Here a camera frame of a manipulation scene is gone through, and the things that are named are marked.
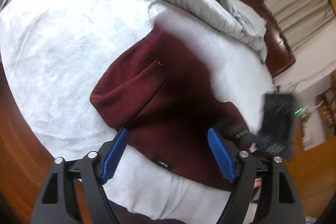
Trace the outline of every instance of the wooden shelf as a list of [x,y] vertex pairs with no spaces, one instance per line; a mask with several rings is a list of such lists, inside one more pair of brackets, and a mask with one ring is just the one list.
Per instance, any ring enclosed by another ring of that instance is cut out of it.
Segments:
[[[336,135],[336,111],[332,109],[331,104],[328,103],[326,96],[325,96],[326,92],[330,90],[333,91],[334,95],[336,94],[336,71],[333,71],[330,75],[331,75],[331,83],[332,83],[331,88],[317,95],[316,100],[315,100],[316,105],[319,105],[322,100],[324,102],[322,106],[318,107],[318,111],[322,119],[322,123],[324,126],[324,133],[325,133],[325,137],[327,140],[335,137]],[[329,112],[329,114],[331,115],[331,119],[332,119],[331,123],[327,122],[326,115],[323,114],[325,111]]]

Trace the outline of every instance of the clothing label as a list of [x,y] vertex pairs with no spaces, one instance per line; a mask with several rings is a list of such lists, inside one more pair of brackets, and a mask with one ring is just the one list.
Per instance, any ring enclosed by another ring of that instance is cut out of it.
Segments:
[[160,156],[155,156],[152,161],[156,163],[158,166],[161,166],[164,169],[167,169],[168,171],[172,171],[174,167],[168,163],[165,159],[161,158]]

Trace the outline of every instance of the wooden furniture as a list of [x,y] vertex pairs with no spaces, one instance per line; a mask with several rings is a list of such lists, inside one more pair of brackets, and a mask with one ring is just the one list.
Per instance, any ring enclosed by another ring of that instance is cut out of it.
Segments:
[[295,63],[295,57],[289,49],[277,22],[262,0],[241,0],[251,6],[261,17],[267,20],[264,40],[268,55],[266,65],[273,77],[278,76]]
[[320,105],[320,113],[326,139],[336,136],[336,71],[331,73],[332,87],[316,96],[315,103]]

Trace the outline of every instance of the maroon hoodie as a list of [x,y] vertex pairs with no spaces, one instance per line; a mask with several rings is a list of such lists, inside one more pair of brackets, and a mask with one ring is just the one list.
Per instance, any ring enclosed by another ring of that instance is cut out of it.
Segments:
[[108,126],[127,128],[128,144],[158,165],[231,190],[209,148],[207,131],[220,118],[246,126],[244,119],[232,103],[214,98],[206,66],[159,26],[110,65],[90,101]]

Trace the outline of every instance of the blue gripper pad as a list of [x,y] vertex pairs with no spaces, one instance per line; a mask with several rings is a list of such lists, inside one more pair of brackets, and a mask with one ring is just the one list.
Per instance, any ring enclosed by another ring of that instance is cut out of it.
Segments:
[[215,156],[216,162],[219,166],[219,169],[223,177],[228,179],[229,182],[233,183],[236,179],[234,162],[229,152],[224,147],[224,142],[229,142],[229,141],[225,141],[223,137],[220,135],[220,133],[215,128],[209,129],[208,143],[211,148],[211,151],[213,155]]
[[114,176],[119,161],[127,146],[128,131],[123,129],[113,139],[113,146],[102,162],[100,178],[104,183]]

